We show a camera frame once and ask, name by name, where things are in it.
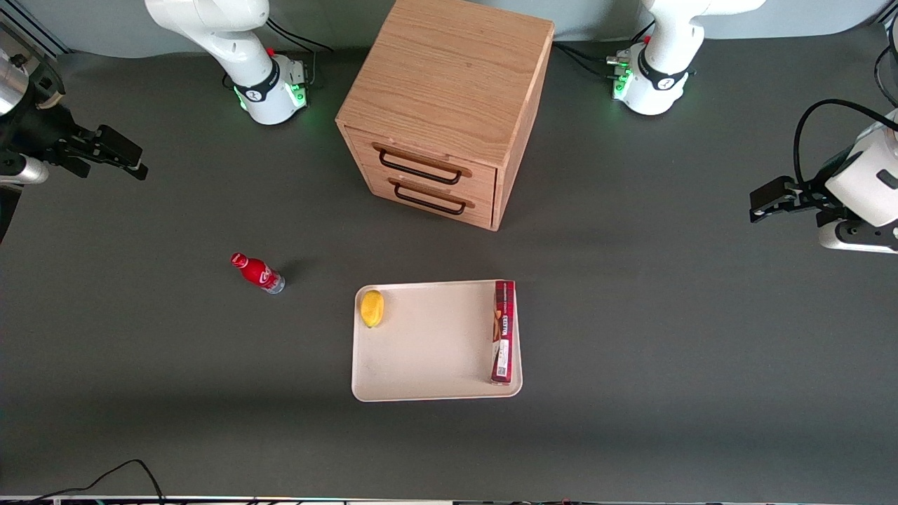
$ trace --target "gray table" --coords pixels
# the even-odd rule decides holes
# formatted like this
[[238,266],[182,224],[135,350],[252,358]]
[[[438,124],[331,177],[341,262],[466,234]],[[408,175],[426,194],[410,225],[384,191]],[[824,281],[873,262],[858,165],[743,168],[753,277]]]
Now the gray table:
[[[207,56],[66,58],[78,120],[151,172],[60,171],[22,198],[0,247],[0,489],[142,457],[172,495],[898,501],[898,260],[825,250],[811,213],[747,213],[811,102],[888,110],[884,44],[709,41],[660,118],[554,53],[495,234],[368,193],[333,123],[362,53],[323,58],[312,107],[273,128]],[[869,121],[811,123],[808,171]],[[286,291],[248,286],[234,251]],[[353,398],[359,287],[490,278],[519,283],[517,397]],[[98,492],[151,488],[134,469]]]

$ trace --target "black drawer handle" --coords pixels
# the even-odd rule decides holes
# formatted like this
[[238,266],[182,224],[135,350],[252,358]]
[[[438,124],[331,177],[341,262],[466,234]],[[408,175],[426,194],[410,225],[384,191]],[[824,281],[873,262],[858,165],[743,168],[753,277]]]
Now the black drawer handle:
[[414,168],[410,168],[402,164],[388,162],[387,160],[383,159],[383,157],[387,155],[386,149],[379,149],[379,151],[381,152],[381,164],[400,172],[410,173],[412,175],[417,175],[418,177],[424,177],[425,179],[429,179],[433,182],[439,182],[441,184],[457,184],[458,181],[462,178],[461,170],[456,170],[455,177],[453,177],[452,179],[447,179],[445,177],[440,177],[439,175],[433,175],[432,173],[421,172],[420,170],[415,170]]
[[[446,214],[449,214],[452,216],[460,216],[462,214],[462,212],[464,212],[464,208],[467,205],[467,203],[463,202],[463,201],[454,201],[453,203],[457,203],[457,204],[461,205],[461,207],[458,209],[442,207],[442,206],[436,205],[435,203],[430,203],[429,201],[424,201],[422,199],[417,199],[415,197],[403,195],[402,193],[399,192],[399,189],[404,188],[404,187],[401,184],[399,184],[398,182],[394,182],[393,186],[394,186],[393,193],[396,194],[396,198],[404,199],[405,201],[410,201],[411,203],[414,203],[416,205],[423,205],[424,207],[432,208],[433,210],[439,210],[440,212],[445,212]],[[437,197],[435,195],[431,195],[428,193],[425,193],[425,194],[427,194],[428,196],[434,197],[434,198],[440,198],[440,197]]]

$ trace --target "rectangular tray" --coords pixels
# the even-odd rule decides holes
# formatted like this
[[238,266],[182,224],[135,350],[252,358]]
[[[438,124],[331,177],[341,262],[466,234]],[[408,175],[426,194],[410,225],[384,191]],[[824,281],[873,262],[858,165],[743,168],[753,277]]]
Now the rectangular tray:
[[[374,328],[365,326],[358,312],[370,289],[380,291],[384,301],[383,319]],[[514,396],[524,385],[517,300],[510,385],[489,381],[495,309],[495,280],[359,289],[352,394],[362,402]]]

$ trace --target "yellow lemon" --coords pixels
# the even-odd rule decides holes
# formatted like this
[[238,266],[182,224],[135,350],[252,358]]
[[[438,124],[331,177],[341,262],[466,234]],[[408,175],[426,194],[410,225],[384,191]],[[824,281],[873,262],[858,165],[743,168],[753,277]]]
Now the yellow lemon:
[[368,328],[377,326],[383,319],[383,295],[380,291],[371,290],[362,297],[362,305],[358,311],[362,315],[362,321]]

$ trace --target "red plastic bottle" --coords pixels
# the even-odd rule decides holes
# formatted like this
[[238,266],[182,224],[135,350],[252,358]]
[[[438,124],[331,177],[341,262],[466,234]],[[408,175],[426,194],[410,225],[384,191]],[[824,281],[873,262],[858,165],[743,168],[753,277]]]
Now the red plastic bottle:
[[247,258],[245,255],[235,252],[231,256],[231,264],[240,269],[244,279],[268,291],[271,295],[276,295],[284,289],[284,278],[269,268],[262,260]]

